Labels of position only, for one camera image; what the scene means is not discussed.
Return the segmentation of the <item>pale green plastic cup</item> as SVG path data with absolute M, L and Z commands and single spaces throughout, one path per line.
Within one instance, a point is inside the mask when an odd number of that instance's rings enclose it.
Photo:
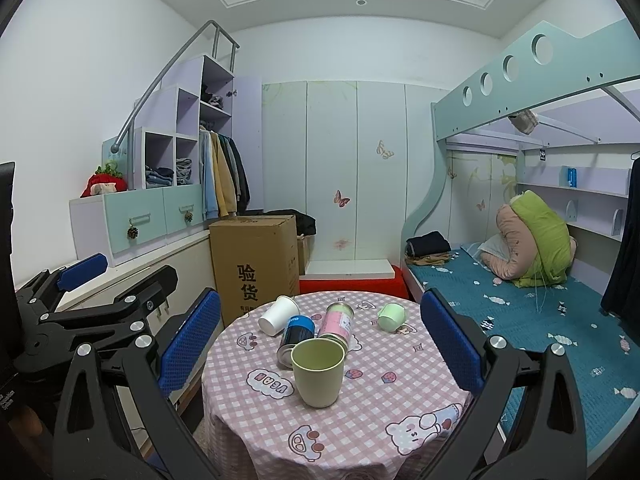
M 312 338 L 294 347 L 291 358 L 297 391 L 311 408 L 336 402 L 344 375 L 345 350 L 328 338 Z

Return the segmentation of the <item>small mint green cup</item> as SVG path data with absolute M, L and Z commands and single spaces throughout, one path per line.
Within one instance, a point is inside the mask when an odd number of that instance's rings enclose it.
M 397 302 L 390 302 L 378 311 L 378 327 L 387 333 L 395 333 L 406 319 L 405 308 Z

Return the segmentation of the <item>white low cupboard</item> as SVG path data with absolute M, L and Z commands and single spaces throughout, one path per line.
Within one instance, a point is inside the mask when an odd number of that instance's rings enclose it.
M 17 289 L 16 321 L 4 323 L 17 339 L 6 352 L 9 369 L 1 379 L 1 411 L 13 418 L 28 406 L 50 422 L 62 401 L 74 359 L 93 356 L 105 374 L 100 389 L 129 387 L 128 354 L 141 350 L 152 384 L 168 398 L 182 389 L 220 319 L 220 298 L 204 288 L 184 312 L 166 318 L 159 330 L 149 323 L 178 287 L 178 273 L 161 266 L 117 295 L 110 304 L 58 310 L 63 296 L 103 274 L 104 255 L 95 254 L 68 268 L 44 270 Z

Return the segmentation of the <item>mint drawer cabinet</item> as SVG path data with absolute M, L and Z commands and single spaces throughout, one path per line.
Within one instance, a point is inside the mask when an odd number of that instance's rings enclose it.
M 139 128 L 132 149 L 103 143 L 100 168 L 117 171 L 130 190 L 70 201 L 76 256 L 98 252 L 119 266 L 204 229 L 198 139 Z

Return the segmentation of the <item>teal patterned bed mattress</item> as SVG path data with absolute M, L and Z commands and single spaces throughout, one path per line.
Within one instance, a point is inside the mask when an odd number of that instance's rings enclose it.
M 587 285 L 569 278 L 550 287 L 518 288 L 464 250 L 442 266 L 409 264 L 407 276 L 417 294 L 438 289 L 457 313 L 515 348 L 542 351 L 562 344 L 582 401 L 590 455 L 614 440 L 613 429 L 639 405 L 639 338 L 601 310 L 601 296 Z

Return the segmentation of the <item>red strawberry plush toy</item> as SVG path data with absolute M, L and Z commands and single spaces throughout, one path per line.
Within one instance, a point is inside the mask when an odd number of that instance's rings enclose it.
M 102 166 L 96 168 L 96 172 L 88 179 L 81 197 L 125 192 L 127 190 L 128 184 L 124 179 L 124 175 L 118 169 L 118 162 L 114 159 L 109 159 Z

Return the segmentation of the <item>pink checkered tablecloth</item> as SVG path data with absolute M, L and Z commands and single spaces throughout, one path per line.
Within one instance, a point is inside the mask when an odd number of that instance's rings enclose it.
M 471 397 L 454 382 L 420 308 L 383 330 L 392 296 L 313 292 L 296 300 L 314 326 L 293 364 L 237 318 L 210 348 L 202 378 L 204 451 L 226 479 L 413 479 L 461 422 Z

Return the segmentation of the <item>brown cardboard box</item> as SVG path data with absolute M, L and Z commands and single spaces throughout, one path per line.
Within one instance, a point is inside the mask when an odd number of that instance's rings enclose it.
M 225 326 L 279 296 L 299 294 L 293 216 L 245 216 L 209 226 L 216 291 Z

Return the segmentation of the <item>green and pink pillow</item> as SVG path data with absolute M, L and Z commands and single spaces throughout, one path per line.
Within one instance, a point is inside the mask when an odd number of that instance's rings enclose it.
M 577 242 L 539 195 L 514 196 L 498 209 L 496 226 L 498 233 L 480 245 L 480 261 L 497 278 L 518 288 L 566 282 Z

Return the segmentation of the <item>blue black tin can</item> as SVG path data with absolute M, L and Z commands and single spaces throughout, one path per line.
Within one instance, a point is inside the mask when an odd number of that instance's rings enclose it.
M 282 368 L 292 368 L 291 353 L 300 342 L 314 338 L 316 326 L 306 315 L 294 315 L 285 325 L 277 352 L 278 364 Z

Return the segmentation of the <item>folded dark clothes pile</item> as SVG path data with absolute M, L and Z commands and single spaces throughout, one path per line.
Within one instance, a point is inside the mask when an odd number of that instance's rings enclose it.
M 405 259 L 415 266 L 442 266 L 451 257 L 451 246 L 439 231 L 406 240 Z

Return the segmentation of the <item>lavender stair shelf unit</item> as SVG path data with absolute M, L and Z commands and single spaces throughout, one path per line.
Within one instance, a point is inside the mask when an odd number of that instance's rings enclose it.
M 250 186 L 249 210 L 265 207 L 262 175 L 262 81 L 237 77 L 206 54 L 172 66 L 132 125 L 129 185 L 145 187 L 144 170 L 197 159 L 200 126 L 231 138 Z

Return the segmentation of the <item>pink green tin can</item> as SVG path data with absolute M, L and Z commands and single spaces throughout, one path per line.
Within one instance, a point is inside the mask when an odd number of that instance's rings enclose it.
M 322 318 L 318 336 L 334 340 L 343 347 L 345 352 L 348 352 L 350 340 L 352 339 L 354 317 L 354 310 L 346 302 L 330 304 Z

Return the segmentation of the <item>red storage box white lid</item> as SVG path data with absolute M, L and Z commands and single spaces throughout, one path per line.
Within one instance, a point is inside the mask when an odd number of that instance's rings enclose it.
M 311 261 L 299 278 L 301 294 L 340 290 L 410 298 L 401 270 L 386 259 Z

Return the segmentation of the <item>mint bunk bed frame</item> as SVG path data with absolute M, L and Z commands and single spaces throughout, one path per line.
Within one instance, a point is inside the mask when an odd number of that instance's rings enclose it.
M 606 148 L 639 142 L 639 38 L 627 20 L 576 37 L 542 22 L 432 107 L 434 180 L 402 232 L 414 234 L 438 201 L 454 190 L 445 157 L 455 146 L 510 151 L 516 157 L 514 190 L 531 190 L 565 222 L 588 237 L 567 280 L 601 296 L 600 308 L 639 338 L 639 168 L 605 168 L 525 161 L 533 148 Z M 454 245 L 480 261 L 488 218 L 465 221 L 469 236 Z M 613 429 L 614 440 L 587 463 L 596 468 L 636 419 L 639 405 Z

